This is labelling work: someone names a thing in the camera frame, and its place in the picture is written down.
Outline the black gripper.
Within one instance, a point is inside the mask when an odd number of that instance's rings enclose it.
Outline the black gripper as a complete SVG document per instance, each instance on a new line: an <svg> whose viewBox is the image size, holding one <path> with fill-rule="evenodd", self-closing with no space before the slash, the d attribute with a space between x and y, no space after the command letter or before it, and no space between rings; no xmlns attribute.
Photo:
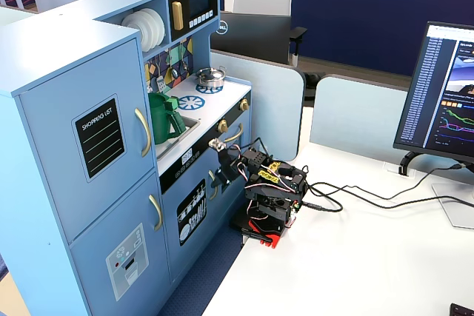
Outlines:
<svg viewBox="0 0 474 316"><path fill-rule="evenodd" d="M220 167L216 170L216 177L221 185L230 185L231 182L241 177L238 171L238 147L233 144L228 148L218 151Z"/></svg>

